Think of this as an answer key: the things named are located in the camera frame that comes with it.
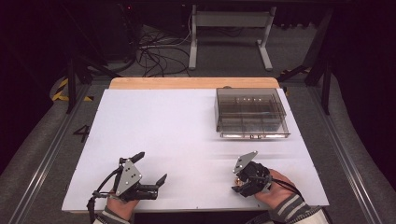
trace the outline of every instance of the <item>cable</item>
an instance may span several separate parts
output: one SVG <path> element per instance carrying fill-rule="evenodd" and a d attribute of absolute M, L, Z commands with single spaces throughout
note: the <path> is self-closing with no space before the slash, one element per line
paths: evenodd
<path fill-rule="evenodd" d="M 261 176 L 249 176 L 248 178 L 267 180 L 267 178 L 261 177 Z M 282 188 L 288 189 L 291 192 L 298 194 L 303 199 L 303 201 L 305 201 L 305 199 L 303 198 L 303 194 L 296 187 L 294 187 L 292 184 L 285 182 L 283 180 L 275 179 L 275 178 L 272 178 L 272 181 L 276 182 Z"/>

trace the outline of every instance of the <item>metal frame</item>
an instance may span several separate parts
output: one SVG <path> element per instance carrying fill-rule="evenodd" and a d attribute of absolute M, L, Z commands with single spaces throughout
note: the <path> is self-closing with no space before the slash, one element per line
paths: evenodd
<path fill-rule="evenodd" d="M 224 12 L 224 11 L 197 11 L 196 5 L 192 6 L 191 13 L 191 49 L 190 70 L 195 69 L 197 60 L 197 27 L 222 26 L 222 27 L 265 27 L 262 39 L 257 40 L 262 62 L 265 70 L 272 71 L 273 66 L 268 56 L 265 45 L 274 21 L 276 7 L 271 7 L 269 12 Z"/>

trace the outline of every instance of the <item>wrist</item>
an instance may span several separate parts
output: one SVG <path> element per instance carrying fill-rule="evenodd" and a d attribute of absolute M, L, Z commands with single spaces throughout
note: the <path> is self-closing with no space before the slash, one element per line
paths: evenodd
<path fill-rule="evenodd" d="M 311 210 L 311 207 L 299 195 L 291 194 L 274 209 L 274 212 L 280 219 L 289 222 L 307 213 L 309 210 Z"/>

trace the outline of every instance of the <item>gray carpet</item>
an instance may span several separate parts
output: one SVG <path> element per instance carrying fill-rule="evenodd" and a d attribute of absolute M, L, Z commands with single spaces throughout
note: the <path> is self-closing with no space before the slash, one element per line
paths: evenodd
<path fill-rule="evenodd" d="M 274 71 L 266 72 L 255 45 L 262 30 L 245 29 L 238 37 L 228 37 L 216 31 L 203 31 L 198 39 L 197 68 L 189 71 L 191 77 L 277 77 L 281 71 L 300 65 L 315 34 L 315 28 L 297 27 L 289 30 L 273 28 L 267 44 Z M 188 44 L 180 46 L 187 52 Z M 184 64 L 188 58 L 180 51 L 162 50 L 162 55 L 178 58 Z M 178 62 L 168 62 L 168 71 L 177 71 Z M 158 73 L 153 69 L 151 74 Z M 140 77 L 145 69 L 136 63 L 122 76 Z M 177 76 L 187 76 L 186 72 Z M 370 223 L 367 221 L 359 200 L 349 183 L 342 163 L 337 157 L 331 135 L 328 132 L 321 111 L 315 106 L 310 92 L 320 91 L 320 86 L 307 88 L 303 84 L 305 75 L 299 75 L 282 86 L 288 86 L 289 103 L 303 135 L 308 151 L 318 170 L 319 178 L 326 191 L 330 206 L 326 208 L 332 222 Z M 26 223 L 89 223 L 86 214 L 70 214 L 61 211 L 67 185 L 78 163 L 84 147 L 80 135 L 73 132 L 84 125 L 92 125 L 103 90 L 108 87 L 108 77 L 95 77 L 87 95 L 94 96 L 92 102 L 82 102 L 66 130 L 65 138 L 45 181 L 35 197 L 25 219 Z M 37 124 L 8 168 L 0 177 L 0 218 L 9 220 L 23 193 L 28 188 L 41 159 L 50 147 L 67 109 L 67 102 L 56 101 L 47 115 Z M 347 116 L 337 81 L 332 78 L 330 118 L 336 127 L 340 140 L 358 168 L 367 192 L 380 215 L 382 223 L 396 223 L 396 193 L 378 171 L 366 152 Z"/>

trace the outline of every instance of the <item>striped sleeve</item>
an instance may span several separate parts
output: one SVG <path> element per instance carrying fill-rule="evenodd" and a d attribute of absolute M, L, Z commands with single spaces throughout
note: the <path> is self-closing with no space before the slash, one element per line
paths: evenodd
<path fill-rule="evenodd" d="M 323 215 L 323 213 L 321 212 L 321 208 L 319 206 L 315 208 L 310 207 L 297 194 L 290 195 L 288 199 L 286 199 L 284 202 L 282 202 L 280 205 L 276 207 L 274 212 L 278 217 L 280 217 L 281 220 L 285 220 L 285 222 L 288 224 L 304 223 L 302 220 L 307 219 L 308 217 L 312 217 L 312 216 L 318 217 L 318 215 L 320 214 Z M 326 218 L 324 218 L 320 222 L 313 222 L 313 223 L 328 223 L 328 222 Z"/>

